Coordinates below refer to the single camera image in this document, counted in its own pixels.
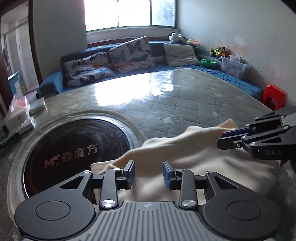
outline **throw pillow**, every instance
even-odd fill
[[[108,66],[107,52],[98,52],[83,59],[76,59],[64,63],[65,73],[76,72],[77,68],[87,65],[93,65],[96,68]]]
[[[109,55],[121,73],[154,66],[147,36],[118,45],[109,50]]]
[[[163,48],[170,66],[201,65],[191,45],[163,44]]]
[[[106,67],[96,67],[96,65],[85,65],[76,68],[76,71],[68,73],[66,76],[67,86],[76,87],[95,80],[115,76],[115,73]]]

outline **mattress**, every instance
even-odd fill
[[[216,126],[228,118],[244,127],[255,117],[271,112],[247,93],[197,69],[112,79],[53,96],[45,104],[46,109],[34,115],[36,129],[1,153],[0,240],[14,241],[19,235],[10,216],[20,202],[15,197],[21,185],[16,177],[22,173],[22,157],[29,153],[32,142],[57,123],[90,114],[117,118],[135,133],[141,145],[149,138],[174,137],[188,126]],[[285,203],[284,197],[278,198]]]

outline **window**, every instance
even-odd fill
[[[84,0],[86,30],[175,27],[175,0]]]

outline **plastic bag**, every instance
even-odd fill
[[[29,119],[30,104],[26,96],[17,97],[14,95],[4,119],[4,124],[10,131],[13,127]]]

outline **blue gripper pad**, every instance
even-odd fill
[[[126,180],[128,189],[131,189],[131,185],[133,184],[133,181],[135,179],[135,172],[136,172],[136,166],[133,165],[130,172],[129,172],[129,177]]]
[[[163,162],[163,178],[165,180],[165,185],[168,190],[171,190],[172,187],[172,181],[171,181],[171,176],[170,176],[170,171],[168,170],[168,167],[166,164]]]
[[[236,136],[236,135],[242,135],[242,134],[255,134],[252,128],[245,127],[242,129],[237,129],[233,131],[226,131],[222,134],[222,137],[230,137],[230,136]]]

